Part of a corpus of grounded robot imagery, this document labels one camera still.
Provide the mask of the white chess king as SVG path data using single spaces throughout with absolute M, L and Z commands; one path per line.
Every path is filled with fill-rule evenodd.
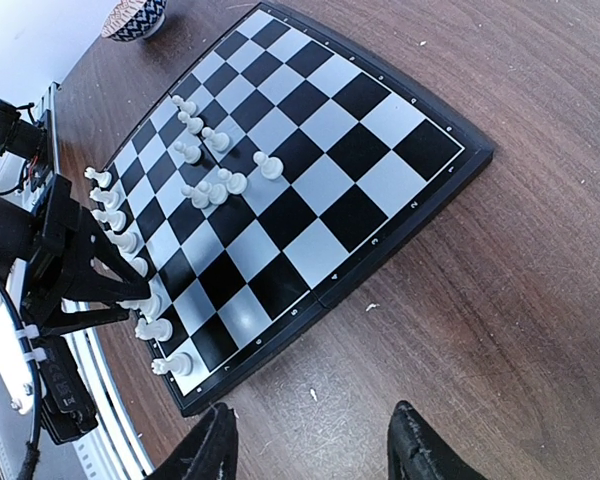
M 148 262 L 143 257 L 136 257 L 129 261 L 131 267 L 137 271 L 143 278 L 145 278 L 149 271 Z

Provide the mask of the white chess queen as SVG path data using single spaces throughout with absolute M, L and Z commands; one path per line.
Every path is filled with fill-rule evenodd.
M 105 234 L 109 241 L 123 253 L 134 253 L 138 247 L 138 235 L 133 231 L 116 234 L 112 230 L 107 230 Z

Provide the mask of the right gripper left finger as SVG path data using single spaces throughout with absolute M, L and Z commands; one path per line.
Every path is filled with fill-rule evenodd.
M 235 479 L 238 429 L 234 410 L 214 404 L 152 473 L 153 479 Z

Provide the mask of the white chess bishop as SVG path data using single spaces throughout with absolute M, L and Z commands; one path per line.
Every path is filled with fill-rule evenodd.
M 114 231 L 122 231 L 126 226 L 126 215 L 122 211 L 92 210 L 92 216 L 101 223 L 107 223 Z
M 117 304 L 125 309 L 139 310 L 146 318 L 155 320 L 161 311 L 162 298 L 158 293 L 152 293 L 148 299 L 123 300 L 118 301 Z

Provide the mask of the black grey chessboard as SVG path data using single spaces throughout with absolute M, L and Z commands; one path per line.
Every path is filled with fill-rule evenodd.
M 229 135 L 217 152 L 165 97 L 111 158 L 137 255 L 174 328 L 156 358 L 188 353 L 164 380 L 185 416 L 287 347 L 410 240 L 493 156 L 492 142 L 424 87 L 283 6 L 245 14 L 170 89 Z M 188 164 L 173 145 L 196 145 Z M 265 179 L 262 151 L 284 164 Z M 248 179 L 196 209 L 181 187 Z

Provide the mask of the white chess knight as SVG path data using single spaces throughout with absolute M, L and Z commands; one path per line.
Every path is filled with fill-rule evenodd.
M 146 318 L 141 317 L 135 327 L 135 336 L 143 341 L 156 340 L 159 342 L 166 342 L 172 335 L 172 323 L 164 318 L 148 322 Z
M 174 353 L 171 358 L 157 358 L 151 362 L 151 370 L 156 375 L 188 376 L 193 371 L 193 359 L 188 353 Z

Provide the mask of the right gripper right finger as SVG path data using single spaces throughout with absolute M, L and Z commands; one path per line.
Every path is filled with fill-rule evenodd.
M 485 480 L 405 400 L 391 415 L 387 455 L 391 480 Z

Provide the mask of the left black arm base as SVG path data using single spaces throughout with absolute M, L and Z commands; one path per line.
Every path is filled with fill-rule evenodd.
M 33 107 L 32 102 L 16 107 L 0 99 L 0 156 L 10 153 L 24 160 L 18 182 L 11 189 L 0 191 L 0 196 L 22 192 L 26 184 L 35 192 L 53 170 L 53 113 L 45 109 L 41 118 L 35 120 Z

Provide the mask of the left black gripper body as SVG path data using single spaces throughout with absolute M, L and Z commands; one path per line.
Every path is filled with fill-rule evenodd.
M 42 335 L 124 321 L 123 300 L 144 300 L 150 287 L 121 256 L 89 209 L 56 174 L 33 211 L 33 245 L 21 306 Z

